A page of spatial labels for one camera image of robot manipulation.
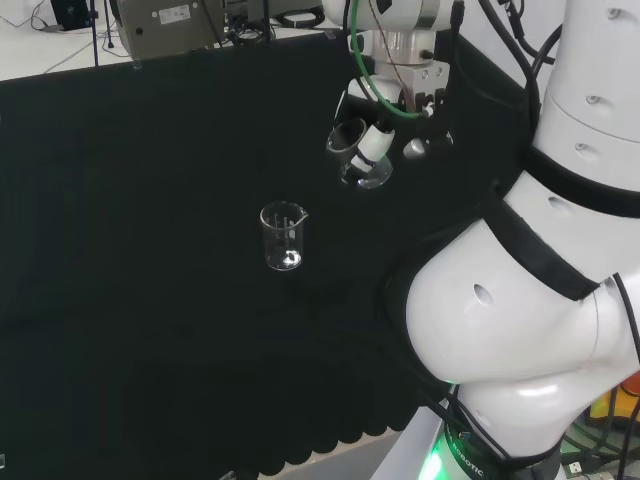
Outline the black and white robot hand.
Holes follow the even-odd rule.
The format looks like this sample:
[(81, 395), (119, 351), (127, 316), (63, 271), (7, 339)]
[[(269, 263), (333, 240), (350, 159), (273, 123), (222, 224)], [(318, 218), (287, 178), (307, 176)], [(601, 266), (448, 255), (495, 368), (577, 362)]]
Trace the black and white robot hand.
[(361, 184), (391, 175), (392, 150), (424, 160), (438, 140), (452, 143), (446, 124), (449, 65), (431, 61), (397, 68), (378, 63), (368, 78), (352, 79), (343, 91), (326, 150), (341, 175)]

